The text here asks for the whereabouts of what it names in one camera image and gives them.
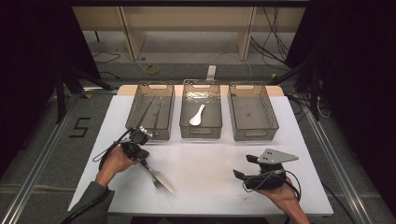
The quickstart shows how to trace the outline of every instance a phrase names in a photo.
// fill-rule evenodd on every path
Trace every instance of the white spoon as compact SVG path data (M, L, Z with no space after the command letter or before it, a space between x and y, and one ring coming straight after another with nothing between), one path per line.
M192 119L190 119L190 125L197 126L201 123L201 114L204 107L205 105L201 105L199 107L197 114L194 117L192 117Z

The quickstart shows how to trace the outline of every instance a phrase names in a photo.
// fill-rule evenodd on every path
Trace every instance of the black cable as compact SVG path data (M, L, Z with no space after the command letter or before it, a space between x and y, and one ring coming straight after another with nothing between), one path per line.
M309 109L306 110L305 113L297 120L297 123L299 123L299 122L303 119L303 117L305 117L305 115L306 115L309 111L310 111Z
M76 217L81 216L82 214L84 214L86 211L90 210L91 208L93 208L94 206L96 206L97 204L103 202L107 197L108 194L110 193L110 190L108 190L108 188L106 188L105 193L102 194L101 196L99 196L97 199L93 200L92 202L84 205L83 207L81 207L80 209L78 209L76 212L74 212L73 214L71 214L70 216L68 216L67 218L64 219L64 221L62 221L62 224L67 224L67 223L71 223L73 221L73 219L75 219Z
M110 74L111 76L115 77L116 79L121 79L121 77L116 76L114 74L112 74L111 72L99 72L99 73L106 73L106 74Z
M287 55L287 53L285 52L284 49L286 49L286 50L289 50L289 49L283 43L282 39L280 38L280 35L278 34L278 30L277 30L277 26L278 26L278 23L279 23L279 20L277 19L277 13L279 11L279 7L275 7L274 8L274 23L273 23L272 26L271 26L271 22L270 22L270 20L268 18L267 12L265 11L265 7L263 8L263 10L264 10L265 17L267 18L268 24L271 27L271 32L274 34L274 36L276 38L276 43L278 44L278 49L281 48L281 49L279 49L279 52L283 51L283 53L285 55Z
M322 184L322 186L323 186L327 191L330 192L330 194L334 197L334 199L335 199L335 200L340 204L340 206L344 209L344 211L346 212L346 215L349 217L350 221L351 221L353 224L356 224L356 222L355 222L355 220L353 219L352 215L350 215L350 213L347 211L346 207L341 203L341 201L338 199L338 197L335 196L335 194L330 190L329 187L327 187L327 186L323 183L323 181L320 180L320 183Z
M297 181L297 184L298 184L298 188L299 188L299 189L295 188L295 187L294 187L289 181L287 181L286 179L284 179L284 178L282 178L282 177L280 177L280 176L278 176L278 175L276 175L276 177L279 178L279 179L281 179L281 180L283 181L283 183L285 183L285 184L288 185L292 190L294 190L294 192L296 193L297 201L299 202L299 201L301 200L301 195L302 195L300 181L298 180L297 176L296 176L294 173L292 173L292 172L290 172L290 171L285 171L285 172L291 174L291 175L294 177L294 179ZM288 217L286 218L284 224L289 224L289 223L290 223L290 217L288 216Z
M265 48L264 48L265 44L264 44L264 46L260 46L259 43L257 43L257 41L256 41L252 36L251 36L250 38L251 38L251 40L253 40L253 42L250 43L251 46L252 46L255 50L257 50L257 51L262 55L262 60L264 61L264 63L265 63L266 65L268 65L268 66L270 66L270 67L273 67L273 68L275 68L275 69L278 69L278 70L283 70L283 71L288 71L288 72L289 72L289 69L284 69L284 68L275 67L275 66L269 64L267 61L265 61L264 56L265 56L265 57L268 57L268 58L271 58L271 59L274 59L274 60L277 60L277 61L279 61L279 62L285 64L285 62L283 62L282 60L278 59L273 53L271 53L270 51L268 51L267 49L265 49Z
M122 138L125 137L125 135L128 134L130 131L131 131L131 129L128 129L125 133L122 134L122 136L121 136L117 141L113 142L113 144L111 144L110 147L108 147L108 148L105 149L103 152L101 152L101 153L99 153L97 156L95 156L95 157L92 159L92 161L99 161L99 160L101 160L106 154L105 154L103 157L99 158L99 159L97 159L97 158L98 158L100 155L102 155L103 153L107 153L110 149L112 149L113 147L115 147L116 145L118 145L119 142L122 140Z
M289 100L291 100L291 101L293 101L293 102L296 102L297 105L300 107L300 110L299 110L298 112L294 112L294 111L293 111L294 115L299 115L299 114L301 114L301 112L303 112L303 107L300 105L300 103L299 103L296 99L294 99L294 97L292 97L292 96L290 96L290 95L286 95L286 96L288 97Z
M263 180L255 189L248 190L248 189L246 188L246 182L248 182L248 181L251 180L251 179L258 178L258 177L260 177L260 176L263 177L263 176L265 176L265 175L267 175L267 176L264 178L264 180ZM272 172L267 172L267 173L265 173L265 174L254 175L253 177L251 177L251 178L245 180L244 182L242 182L242 188L243 188L247 193L250 193L250 192L252 192L252 191L258 189L269 177L271 177L271 176L273 176L273 175L274 175L274 172L273 172L273 171L272 171Z
M306 103L302 102L302 101L307 101L309 103L309 100L305 100L305 99L302 99L302 98L299 98L299 97L295 97L294 94L295 93L287 94L287 97L288 98L292 98L292 100L295 100L298 104L300 104L302 106L305 106L305 107L310 107L311 106L310 104L306 104Z
M275 8L275 20L276 20L276 22L275 22L275 33L276 33L276 43L278 44L278 48L280 48L281 49L281 51L283 52L283 54L285 54L285 55L288 55L286 52L285 52L285 49L287 50L287 51L289 51L289 49L285 46L285 44L283 43L283 41L282 41L282 39L280 38L280 33L279 33L279 31L277 30L277 27L279 26L279 19L277 18L277 13L279 12L279 7L276 7Z
M105 62L97 62L97 61L95 61L96 63L109 63L109 62L112 62L112 61L118 59L119 57L121 57L120 54L109 53L109 52L106 52L106 51L100 51L99 53L92 55L92 57L94 58L94 57L96 57L96 56L98 56L99 54L102 54L102 53L106 53L106 54L110 54L110 55L116 55L117 57L115 57L113 59L110 59L108 61L105 61Z

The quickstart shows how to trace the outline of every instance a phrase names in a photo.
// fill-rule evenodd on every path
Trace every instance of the storage bin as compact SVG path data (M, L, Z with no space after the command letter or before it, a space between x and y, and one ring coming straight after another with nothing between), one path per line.
M175 86L170 82L142 82L125 127L143 126L152 133L151 140L169 140L175 104Z
M201 123L193 126L190 119L196 115L201 105L205 105ZM218 80L184 80L179 124L183 138L220 138L222 119Z
M274 139L279 125L263 82L232 83L228 101L235 141Z

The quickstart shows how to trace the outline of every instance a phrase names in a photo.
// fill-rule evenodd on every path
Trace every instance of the black sleeve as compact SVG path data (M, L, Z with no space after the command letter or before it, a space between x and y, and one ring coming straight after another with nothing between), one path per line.
M93 200L98 199L102 195L104 195L106 189L104 189L101 185L96 182L91 182L90 185L85 190L84 194L79 199L78 203L76 203L73 208L70 210L68 215L72 215L78 209L84 207L88 203L91 203ZM111 201L114 197L114 191L111 190L107 197L100 202L99 204L95 205L94 207L90 208L88 211L81 213L78 217L72 220L71 223L74 224L99 224L99 223L107 223L107 211L108 207L111 204Z

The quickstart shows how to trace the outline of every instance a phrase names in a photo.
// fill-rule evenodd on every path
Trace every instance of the tabletop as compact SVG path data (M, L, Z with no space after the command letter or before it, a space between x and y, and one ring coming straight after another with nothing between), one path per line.
M92 158L106 149L125 132L125 123L134 97L114 96L107 110L102 128L78 183L70 208L85 188L94 180L98 162ZM333 213L327 195L320 184L304 139L285 96L271 96L279 130L272 141L235 142L227 97L221 96L223 126L220 139L183 139L178 126L181 96L176 96L171 138L161 143L146 143L150 166L163 173L175 190L156 189L150 174L139 164L110 183L116 191L110 213L133 216L206 216L206 217L262 217L282 215L282 211L264 196L247 193L233 169L246 175L256 175L260 167L249 163L246 155L260 156L265 149L297 155L299 160L285 162L286 170L300 181L303 196L301 205L309 216L329 216Z

